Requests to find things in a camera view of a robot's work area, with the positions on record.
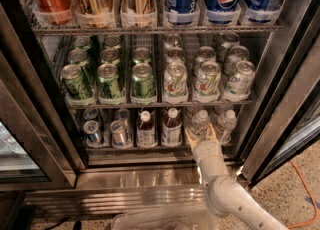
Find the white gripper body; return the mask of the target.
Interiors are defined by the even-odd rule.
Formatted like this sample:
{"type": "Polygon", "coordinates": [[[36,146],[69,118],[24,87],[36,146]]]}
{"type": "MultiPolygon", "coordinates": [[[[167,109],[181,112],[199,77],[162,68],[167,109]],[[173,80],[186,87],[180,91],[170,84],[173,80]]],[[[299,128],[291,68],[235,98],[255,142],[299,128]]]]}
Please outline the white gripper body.
{"type": "Polygon", "coordinates": [[[218,176],[228,175],[222,148],[215,141],[201,141],[192,150],[200,169],[203,183],[210,183],[218,176]]]}

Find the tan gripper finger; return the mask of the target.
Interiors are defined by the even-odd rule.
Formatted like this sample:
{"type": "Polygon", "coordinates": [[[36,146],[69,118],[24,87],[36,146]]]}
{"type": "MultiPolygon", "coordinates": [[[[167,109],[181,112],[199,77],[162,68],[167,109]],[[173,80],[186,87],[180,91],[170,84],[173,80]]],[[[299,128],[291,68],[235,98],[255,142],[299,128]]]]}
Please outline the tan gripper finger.
{"type": "Polygon", "coordinates": [[[217,136],[216,136],[216,132],[215,132],[212,124],[209,124],[206,137],[207,137],[207,139],[209,141],[218,142],[218,139],[217,139],[217,136]]]}
{"type": "Polygon", "coordinates": [[[200,142],[200,139],[192,133],[188,128],[185,129],[185,137],[186,137],[186,144],[190,148],[195,148],[196,145],[200,142]]]}

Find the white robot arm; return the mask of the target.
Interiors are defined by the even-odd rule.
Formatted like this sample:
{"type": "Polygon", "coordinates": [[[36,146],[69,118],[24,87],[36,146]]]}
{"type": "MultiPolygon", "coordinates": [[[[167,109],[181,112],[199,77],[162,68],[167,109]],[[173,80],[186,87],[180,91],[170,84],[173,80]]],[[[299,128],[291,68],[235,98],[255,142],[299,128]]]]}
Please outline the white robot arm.
{"type": "Polygon", "coordinates": [[[230,175],[212,125],[205,134],[201,139],[190,126],[185,128],[186,141],[200,171],[208,211],[219,217],[232,214],[251,230],[288,230],[230,175]]]}

